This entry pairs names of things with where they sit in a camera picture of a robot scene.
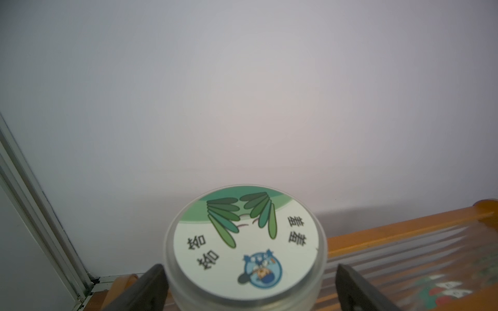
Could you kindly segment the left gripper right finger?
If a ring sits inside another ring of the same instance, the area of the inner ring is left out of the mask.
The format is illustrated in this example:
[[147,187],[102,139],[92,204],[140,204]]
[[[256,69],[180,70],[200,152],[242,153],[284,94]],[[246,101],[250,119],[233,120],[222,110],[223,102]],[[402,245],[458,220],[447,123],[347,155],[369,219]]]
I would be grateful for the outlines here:
[[338,265],[335,286],[343,311],[401,311],[349,265]]

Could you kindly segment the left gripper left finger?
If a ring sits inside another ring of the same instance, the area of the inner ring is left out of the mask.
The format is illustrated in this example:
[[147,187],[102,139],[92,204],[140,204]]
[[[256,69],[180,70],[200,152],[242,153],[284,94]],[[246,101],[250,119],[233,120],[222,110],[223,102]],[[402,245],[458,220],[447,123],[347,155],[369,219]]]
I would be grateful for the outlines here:
[[102,310],[161,311],[165,306],[169,284],[162,264],[155,264],[141,277],[136,274],[118,277],[111,285]]

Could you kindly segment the jar with green leaf lid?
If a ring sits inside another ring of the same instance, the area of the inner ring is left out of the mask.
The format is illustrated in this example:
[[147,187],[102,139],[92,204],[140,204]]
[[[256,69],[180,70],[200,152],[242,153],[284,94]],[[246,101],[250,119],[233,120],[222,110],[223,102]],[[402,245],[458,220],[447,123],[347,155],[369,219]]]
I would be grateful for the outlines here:
[[280,190],[235,185],[171,222],[164,267],[179,310],[311,310],[326,267],[317,217]]

